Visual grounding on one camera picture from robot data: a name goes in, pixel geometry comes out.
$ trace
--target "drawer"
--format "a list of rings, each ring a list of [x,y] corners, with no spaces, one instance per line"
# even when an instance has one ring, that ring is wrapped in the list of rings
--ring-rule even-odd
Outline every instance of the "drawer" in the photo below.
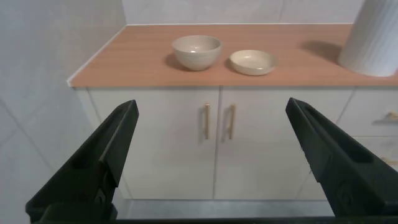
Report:
[[[398,137],[356,137],[355,140],[398,171]]]
[[[398,88],[360,88],[343,112],[338,126],[351,136],[398,136]]]
[[[391,167],[398,170],[398,137],[356,137],[359,143],[380,158],[384,158]],[[312,173],[302,185],[298,193],[298,200],[326,200],[321,185],[315,180]]]

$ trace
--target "white cabinet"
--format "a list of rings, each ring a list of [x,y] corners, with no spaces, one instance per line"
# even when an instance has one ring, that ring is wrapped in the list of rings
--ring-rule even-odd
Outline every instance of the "white cabinet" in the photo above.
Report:
[[[221,91],[215,198],[294,199],[310,168],[285,113],[288,99],[306,101],[336,121],[351,93],[350,89],[225,87]],[[236,105],[234,121],[231,105]]]
[[[392,161],[392,168],[398,169],[398,137],[356,137],[355,140],[380,158]],[[313,174],[306,178],[298,200],[326,200],[323,189],[315,180]]]
[[[352,136],[398,136],[398,89],[358,88],[347,105],[338,125]]]
[[[123,170],[133,198],[213,198],[218,87],[92,89],[90,95],[101,121],[117,105],[137,101],[140,115]]]

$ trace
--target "gray floor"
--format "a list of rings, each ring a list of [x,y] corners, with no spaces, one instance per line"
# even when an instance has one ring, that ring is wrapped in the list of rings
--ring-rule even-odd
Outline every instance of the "gray floor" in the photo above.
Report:
[[[327,201],[131,200],[126,218],[333,216]]]

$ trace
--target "drawer handle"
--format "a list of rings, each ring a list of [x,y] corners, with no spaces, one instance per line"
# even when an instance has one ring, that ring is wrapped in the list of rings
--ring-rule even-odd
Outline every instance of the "drawer handle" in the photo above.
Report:
[[[398,113],[391,111],[388,113],[387,118],[391,121],[398,121]]]
[[[209,130],[209,125],[210,125],[209,124],[209,122],[210,122],[209,121],[209,119],[210,119],[209,118],[209,116],[210,116],[210,104],[208,104],[208,103],[205,104],[205,114],[206,114],[205,115],[206,116],[206,118],[205,118],[206,119],[206,121],[205,121],[206,122],[206,124],[205,124],[205,138],[209,139],[209,132],[210,132],[210,130]]]
[[[384,161],[386,164],[389,164],[390,166],[398,166],[398,161],[390,161],[386,157],[382,157],[381,160]]]
[[[234,123],[235,123],[235,111],[236,105],[231,105],[231,123],[229,124],[229,139],[232,139],[232,134],[234,132]]]

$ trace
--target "beige bowl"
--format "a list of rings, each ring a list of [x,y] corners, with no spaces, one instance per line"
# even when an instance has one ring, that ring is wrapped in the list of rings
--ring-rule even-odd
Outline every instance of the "beige bowl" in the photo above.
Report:
[[[229,59],[232,67],[245,75],[265,75],[277,65],[276,56],[260,50],[240,50]]]
[[[177,60],[185,67],[200,71],[216,62],[221,52],[221,41],[205,35],[181,37],[172,44]]]

